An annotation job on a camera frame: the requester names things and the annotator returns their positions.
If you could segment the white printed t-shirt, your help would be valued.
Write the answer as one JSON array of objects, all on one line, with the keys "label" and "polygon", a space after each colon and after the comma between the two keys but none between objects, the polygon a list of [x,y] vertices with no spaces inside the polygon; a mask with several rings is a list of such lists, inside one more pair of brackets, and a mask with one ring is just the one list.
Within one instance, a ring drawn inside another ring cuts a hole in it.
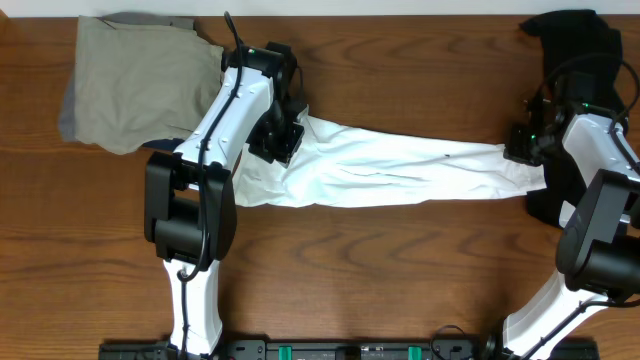
[{"label": "white printed t-shirt", "polygon": [[544,171],[507,160],[501,144],[421,138],[302,120],[288,166],[243,151],[233,176],[242,207],[360,208],[428,200],[491,200],[542,190]]}]

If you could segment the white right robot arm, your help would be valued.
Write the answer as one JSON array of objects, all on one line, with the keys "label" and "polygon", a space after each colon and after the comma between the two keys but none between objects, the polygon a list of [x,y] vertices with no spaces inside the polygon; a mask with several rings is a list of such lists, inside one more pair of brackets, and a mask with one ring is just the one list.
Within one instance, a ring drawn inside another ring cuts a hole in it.
[{"label": "white right robot arm", "polygon": [[555,271],[518,311],[508,315],[485,348],[488,359],[548,359],[579,325],[610,308],[639,304],[639,158],[623,134],[622,117],[569,102],[556,121],[524,144],[531,155],[561,155],[586,190],[563,203]]}]

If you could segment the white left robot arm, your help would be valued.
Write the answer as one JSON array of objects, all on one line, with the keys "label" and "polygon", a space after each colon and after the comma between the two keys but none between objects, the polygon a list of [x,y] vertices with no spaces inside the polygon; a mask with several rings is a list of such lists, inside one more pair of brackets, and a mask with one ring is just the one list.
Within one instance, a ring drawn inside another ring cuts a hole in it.
[{"label": "white left robot arm", "polygon": [[233,171],[244,150],[288,166],[301,145],[308,106],[289,85],[301,76],[290,46],[239,45],[222,87],[193,133],[145,170],[144,235],[172,291],[169,359],[208,359],[222,333],[218,272],[237,227]]}]

